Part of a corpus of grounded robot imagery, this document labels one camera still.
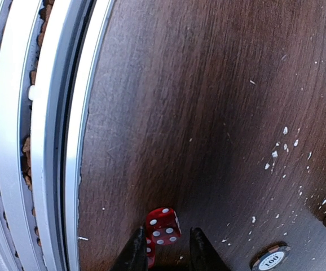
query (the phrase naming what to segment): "dark wood tabletop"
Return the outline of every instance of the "dark wood tabletop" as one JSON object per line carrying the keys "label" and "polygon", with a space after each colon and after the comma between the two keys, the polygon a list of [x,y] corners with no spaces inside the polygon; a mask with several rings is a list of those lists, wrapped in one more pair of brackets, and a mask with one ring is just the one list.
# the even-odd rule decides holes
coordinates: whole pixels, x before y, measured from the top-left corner
{"label": "dark wood tabletop", "polygon": [[326,1],[117,0],[80,184],[81,270],[108,270],[149,211],[199,226],[233,271],[326,270]]}

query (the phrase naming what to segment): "casino chip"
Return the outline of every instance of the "casino chip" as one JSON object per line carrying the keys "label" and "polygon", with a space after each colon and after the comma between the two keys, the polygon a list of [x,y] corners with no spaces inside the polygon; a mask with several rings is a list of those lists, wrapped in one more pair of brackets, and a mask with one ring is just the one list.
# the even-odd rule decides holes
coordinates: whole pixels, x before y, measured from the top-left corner
{"label": "casino chip", "polygon": [[290,250],[286,244],[271,247],[253,261],[252,271],[273,270],[286,261]]}

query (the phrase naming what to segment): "die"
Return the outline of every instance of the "die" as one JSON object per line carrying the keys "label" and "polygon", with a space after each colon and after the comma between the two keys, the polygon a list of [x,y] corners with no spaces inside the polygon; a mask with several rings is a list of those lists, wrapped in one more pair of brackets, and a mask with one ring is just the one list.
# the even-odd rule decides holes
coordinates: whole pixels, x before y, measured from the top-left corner
{"label": "die", "polygon": [[156,244],[154,244],[149,238],[147,238],[147,258],[148,268],[152,268],[156,259]]}
{"label": "die", "polygon": [[172,208],[159,208],[147,216],[148,236],[161,246],[174,244],[182,235],[177,214]]}

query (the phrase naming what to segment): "brown wooden surface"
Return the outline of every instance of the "brown wooden surface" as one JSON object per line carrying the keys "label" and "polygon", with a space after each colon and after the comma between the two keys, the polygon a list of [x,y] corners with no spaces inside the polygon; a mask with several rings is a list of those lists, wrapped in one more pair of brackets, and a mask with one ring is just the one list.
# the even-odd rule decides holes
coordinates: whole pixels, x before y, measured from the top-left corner
{"label": "brown wooden surface", "polygon": [[233,271],[278,241],[279,270],[326,270],[326,1],[117,0],[81,171],[81,270],[162,206],[184,236],[158,265],[200,226]]}

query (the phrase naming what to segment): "black claw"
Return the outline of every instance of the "black claw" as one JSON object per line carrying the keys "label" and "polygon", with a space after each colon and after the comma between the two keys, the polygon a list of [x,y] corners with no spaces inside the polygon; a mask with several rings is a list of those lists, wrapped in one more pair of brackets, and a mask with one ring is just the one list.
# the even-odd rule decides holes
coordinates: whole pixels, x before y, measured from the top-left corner
{"label": "black claw", "polygon": [[119,254],[111,271],[146,271],[147,241],[143,227],[140,227],[130,237],[125,247]]}
{"label": "black claw", "polygon": [[191,229],[191,271],[230,271],[200,228]]}

